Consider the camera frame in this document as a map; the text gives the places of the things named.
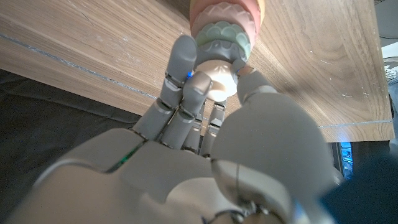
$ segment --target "wooden surface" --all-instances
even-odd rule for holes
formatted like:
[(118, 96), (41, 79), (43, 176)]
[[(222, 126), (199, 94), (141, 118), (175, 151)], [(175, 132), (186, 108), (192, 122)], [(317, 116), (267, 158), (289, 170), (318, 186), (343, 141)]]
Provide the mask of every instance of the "wooden surface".
[[(3, 0), (0, 67), (143, 114), (173, 42), (189, 34), (188, 8), (184, 0)], [(249, 63), (303, 106), (327, 141), (393, 137), (371, 0), (267, 1)], [(237, 108), (234, 96), (227, 113)]]

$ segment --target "wood grain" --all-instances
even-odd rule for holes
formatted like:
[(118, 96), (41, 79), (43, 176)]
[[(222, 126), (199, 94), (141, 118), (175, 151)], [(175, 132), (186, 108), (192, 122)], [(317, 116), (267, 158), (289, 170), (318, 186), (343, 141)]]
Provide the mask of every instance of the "wood grain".
[[(142, 114), (160, 93), (173, 42), (189, 34), (188, 7), (185, 0), (4, 0), (0, 34), (22, 48), (45, 52), (32, 56), (30, 67), (22, 63), (26, 57), (16, 55), (20, 63), (12, 72), (29, 77), (29, 69), (40, 66), (45, 71), (36, 78), (40, 82)], [(46, 54), (66, 67), (56, 71), (51, 63), (45, 68), (43, 61), (34, 62), (50, 57)], [(267, 1), (249, 63), (318, 125), (336, 126), (338, 131), (324, 132), (328, 141), (341, 139), (340, 132), (352, 141), (391, 138), (391, 125), (378, 128), (391, 112), (372, 1)], [(72, 82), (85, 87), (74, 89)], [(123, 100), (111, 100), (106, 93)], [(227, 114), (239, 107), (231, 97)], [(210, 108), (208, 103), (207, 118)], [(362, 122), (376, 128), (356, 125)], [(359, 134), (361, 128), (366, 134)]]

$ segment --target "blue led light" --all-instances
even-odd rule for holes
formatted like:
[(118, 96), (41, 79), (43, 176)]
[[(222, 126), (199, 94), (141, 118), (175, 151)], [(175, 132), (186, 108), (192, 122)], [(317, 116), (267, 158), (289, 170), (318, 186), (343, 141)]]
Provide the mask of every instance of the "blue led light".
[(191, 78), (192, 75), (193, 75), (192, 72), (188, 72), (187, 79)]

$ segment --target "robotic hand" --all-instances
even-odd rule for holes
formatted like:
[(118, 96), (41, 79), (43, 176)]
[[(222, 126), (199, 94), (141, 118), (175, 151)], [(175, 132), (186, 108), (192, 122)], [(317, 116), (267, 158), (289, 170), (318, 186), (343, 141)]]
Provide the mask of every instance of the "robotic hand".
[(213, 82), (191, 75), (195, 63), (195, 41), (181, 36), (133, 131), (112, 129), (62, 156), (8, 223), (333, 222), (317, 201), (334, 171), (316, 123), (241, 59), (231, 73), (242, 108), (223, 122), (225, 102), (215, 103), (199, 149)]

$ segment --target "white toy piece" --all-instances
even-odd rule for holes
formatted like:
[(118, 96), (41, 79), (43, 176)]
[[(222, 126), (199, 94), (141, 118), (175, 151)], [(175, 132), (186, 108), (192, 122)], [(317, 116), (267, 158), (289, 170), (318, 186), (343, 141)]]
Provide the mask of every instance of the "white toy piece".
[(213, 81), (207, 96), (215, 102), (225, 101), (236, 93), (236, 83), (231, 72), (232, 65), (223, 60), (209, 60), (197, 66), (196, 72), (206, 73)]

